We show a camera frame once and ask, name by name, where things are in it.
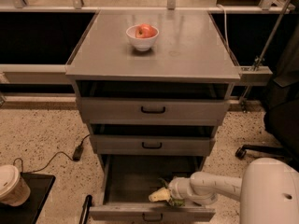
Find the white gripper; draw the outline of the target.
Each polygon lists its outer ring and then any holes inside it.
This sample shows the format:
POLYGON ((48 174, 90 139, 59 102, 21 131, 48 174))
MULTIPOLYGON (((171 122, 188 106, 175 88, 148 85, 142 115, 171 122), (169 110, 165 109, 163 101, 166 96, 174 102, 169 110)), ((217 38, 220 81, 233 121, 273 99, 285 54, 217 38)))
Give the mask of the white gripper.
POLYGON ((169 201, 171 196, 174 199, 184 200, 188 198, 188 189, 190 187, 190 179, 185 177, 176 177, 168 185, 167 188, 160 188, 149 196, 151 202, 169 201))

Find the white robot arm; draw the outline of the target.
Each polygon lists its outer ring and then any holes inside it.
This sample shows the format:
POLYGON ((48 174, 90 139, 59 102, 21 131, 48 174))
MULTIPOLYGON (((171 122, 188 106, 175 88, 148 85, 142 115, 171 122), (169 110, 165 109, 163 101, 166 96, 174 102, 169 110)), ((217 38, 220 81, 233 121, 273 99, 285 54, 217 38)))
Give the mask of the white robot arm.
POLYGON ((240 202, 240 224, 299 224, 299 172, 271 158, 251 162, 241 178, 206 172, 175 177, 149 200, 210 205, 219 194, 240 202))

